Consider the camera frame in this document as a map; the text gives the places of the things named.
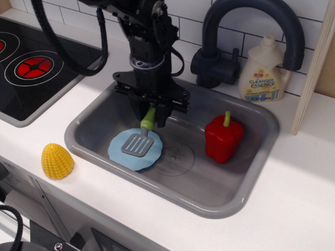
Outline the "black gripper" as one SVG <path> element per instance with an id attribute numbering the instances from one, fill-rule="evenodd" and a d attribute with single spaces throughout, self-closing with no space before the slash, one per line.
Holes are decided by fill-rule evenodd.
<path id="1" fill-rule="evenodd" d="M 139 121 L 147 114 L 150 103 L 156 104 L 158 128 L 165 127 L 172 110 L 189 110 L 190 93 L 174 81 L 171 70 L 171 63 L 167 62 L 151 70 L 134 68 L 132 71 L 113 74 L 117 92 L 128 96 Z"/>

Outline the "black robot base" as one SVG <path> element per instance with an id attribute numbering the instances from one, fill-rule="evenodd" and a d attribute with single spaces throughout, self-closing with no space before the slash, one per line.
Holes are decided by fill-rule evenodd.
<path id="1" fill-rule="evenodd" d="M 100 250 L 127 250 L 124 246 L 91 229 Z M 30 241 L 1 243 L 1 250 L 81 250 L 85 245 L 81 235 L 76 233 L 69 242 L 64 241 L 34 221 L 30 221 Z"/>

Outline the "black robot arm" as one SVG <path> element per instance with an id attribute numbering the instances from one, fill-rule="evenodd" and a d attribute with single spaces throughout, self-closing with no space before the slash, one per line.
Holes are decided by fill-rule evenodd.
<path id="1" fill-rule="evenodd" d="M 173 110 L 187 112 L 190 94 L 174 78 L 184 71 L 172 71 L 171 55 L 182 58 L 173 48 L 178 27 L 172 24 L 164 1 L 84 1 L 117 17 L 130 46 L 133 70 L 116 72 L 116 90 L 127 95 L 138 120 L 155 106 L 157 126 L 165 126 Z"/>

